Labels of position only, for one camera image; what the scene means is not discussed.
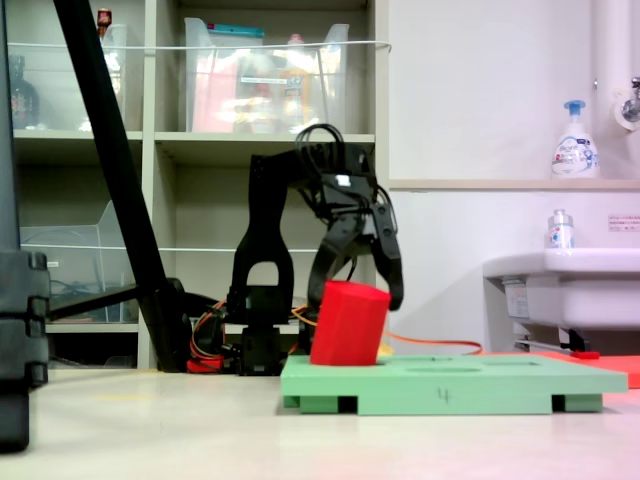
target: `faucet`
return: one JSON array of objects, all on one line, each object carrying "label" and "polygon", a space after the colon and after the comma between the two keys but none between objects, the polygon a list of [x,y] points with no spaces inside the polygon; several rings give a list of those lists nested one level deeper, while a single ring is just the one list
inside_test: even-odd
[{"label": "faucet", "polygon": [[627,122],[637,122],[640,121],[640,77],[633,77],[631,86],[635,98],[624,102],[622,116]]}]

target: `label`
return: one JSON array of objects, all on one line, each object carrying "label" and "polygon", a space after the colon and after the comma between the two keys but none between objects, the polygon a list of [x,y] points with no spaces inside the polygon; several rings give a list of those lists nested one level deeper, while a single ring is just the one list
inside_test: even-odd
[{"label": "label", "polygon": [[600,165],[596,146],[586,138],[565,137],[551,163],[551,171],[556,175],[585,172]]},{"label": "label", "polygon": [[286,78],[258,78],[258,77],[240,77],[242,83],[269,83],[272,85],[286,85]]},{"label": "label", "polygon": [[640,215],[609,215],[610,232],[640,232]]},{"label": "label", "polygon": [[507,310],[510,317],[529,318],[527,287],[523,283],[505,285]]},{"label": "label", "polygon": [[571,225],[553,225],[549,229],[550,248],[574,248],[573,227]]}]

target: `white sink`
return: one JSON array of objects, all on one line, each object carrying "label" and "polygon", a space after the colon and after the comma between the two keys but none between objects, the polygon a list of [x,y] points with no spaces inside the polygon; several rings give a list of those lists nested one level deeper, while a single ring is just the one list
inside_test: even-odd
[{"label": "white sink", "polygon": [[520,323],[640,329],[640,248],[548,249],[488,261]]}]

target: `black tripod leg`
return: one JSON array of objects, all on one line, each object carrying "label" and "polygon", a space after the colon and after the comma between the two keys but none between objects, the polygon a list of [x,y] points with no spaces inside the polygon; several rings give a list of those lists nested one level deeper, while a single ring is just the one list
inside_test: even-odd
[{"label": "black tripod leg", "polygon": [[11,93],[9,90],[9,54],[5,2],[0,1],[0,250],[18,250],[18,208],[16,205],[16,175],[13,162],[13,126]]},{"label": "black tripod leg", "polygon": [[167,281],[88,0],[55,0],[161,370],[186,370],[191,326]]}]

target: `red cylinder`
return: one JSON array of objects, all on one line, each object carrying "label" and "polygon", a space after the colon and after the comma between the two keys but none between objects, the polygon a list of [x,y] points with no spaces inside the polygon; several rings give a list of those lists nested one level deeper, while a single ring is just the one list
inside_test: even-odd
[{"label": "red cylinder", "polygon": [[328,281],[311,347],[314,365],[375,365],[391,295],[370,285]]}]

